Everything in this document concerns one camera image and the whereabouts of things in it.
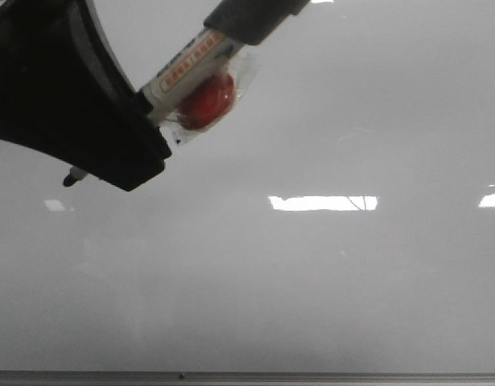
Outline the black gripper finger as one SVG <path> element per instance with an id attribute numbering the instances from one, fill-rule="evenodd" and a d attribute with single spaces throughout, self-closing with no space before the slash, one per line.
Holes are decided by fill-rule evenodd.
<path id="1" fill-rule="evenodd" d="M 119 65 L 91 1 L 0 1 L 0 140 L 132 191 L 171 150 Z"/>
<path id="2" fill-rule="evenodd" d="M 225 0 L 204 20 L 204 27 L 247 45 L 259 45 L 308 0 Z"/>

